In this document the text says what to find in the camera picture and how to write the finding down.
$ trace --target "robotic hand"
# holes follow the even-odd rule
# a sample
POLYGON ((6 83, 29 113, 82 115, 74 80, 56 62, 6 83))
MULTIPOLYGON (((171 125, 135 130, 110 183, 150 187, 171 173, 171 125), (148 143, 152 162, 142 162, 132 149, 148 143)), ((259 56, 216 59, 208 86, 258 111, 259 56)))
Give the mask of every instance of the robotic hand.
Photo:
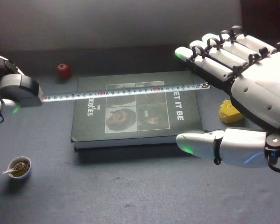
POLYGON ((14 63, 0 56, 0 123, 19 107, 42 105, 42 89, 14 63))
POLYGON ((219 35, 206 34, 175 54, 213 86, 225 91, 243 115, 266 132, 226 131, 179 134, 185 152, 240 167, 268 165, 280 157, 280 42, 275 47, 244 33, 239 26, 219 35))

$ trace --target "photo grid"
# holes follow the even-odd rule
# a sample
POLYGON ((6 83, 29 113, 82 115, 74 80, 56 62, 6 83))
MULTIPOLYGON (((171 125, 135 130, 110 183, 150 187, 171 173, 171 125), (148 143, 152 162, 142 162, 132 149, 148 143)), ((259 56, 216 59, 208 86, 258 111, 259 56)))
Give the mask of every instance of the photo grid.
MULTIPOLYGON (((107 85, 108 90, 164 85, 164 81, 107 85)), ((169 129, 165 93, 106 98, 105 133, 169 129)))

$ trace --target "book cover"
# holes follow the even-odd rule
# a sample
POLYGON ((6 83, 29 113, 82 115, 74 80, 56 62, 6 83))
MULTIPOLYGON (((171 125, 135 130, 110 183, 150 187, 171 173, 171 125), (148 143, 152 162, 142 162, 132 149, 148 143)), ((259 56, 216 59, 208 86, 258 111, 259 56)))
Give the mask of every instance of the book cover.
MULTIPOLYGON (((190 71, 81 77, 78 92, 192 84, 190 71)), ((195 91, 76 101, 71 140, 76 148, 173 143, 202 129, 195 91)))

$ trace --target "bowl of green herbs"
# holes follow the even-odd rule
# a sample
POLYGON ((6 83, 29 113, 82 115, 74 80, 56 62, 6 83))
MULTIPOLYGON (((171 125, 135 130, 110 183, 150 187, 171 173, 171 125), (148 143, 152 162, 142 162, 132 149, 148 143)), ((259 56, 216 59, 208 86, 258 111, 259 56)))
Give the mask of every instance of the bowl of green herbs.
POLYGON ((27 177, 30 174, 30 171, 31 171, 31 160, 28 157, 25 157, 25 156, 20 156, 20 157, 17 157, 15 159, 11 160, 11 162, 9 163, 7 169, 8 170, 12 169, 19 162, 23 162, 24 163, 24 167, 21 170, 9 173, 8 175, 11 178, 14 178, 14 179, 24 179, 25 177, 27 177))

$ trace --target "yellow object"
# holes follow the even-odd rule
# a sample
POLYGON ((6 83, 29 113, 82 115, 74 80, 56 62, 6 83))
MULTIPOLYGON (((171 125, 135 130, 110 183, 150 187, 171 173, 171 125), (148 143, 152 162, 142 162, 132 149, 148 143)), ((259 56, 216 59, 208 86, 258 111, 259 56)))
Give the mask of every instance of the yellow object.
POLYGON ((231 104, 230 100, 224 101, 219 110, 221 120, 226 123, 234 123, 244 118, 244 116, 231 104))

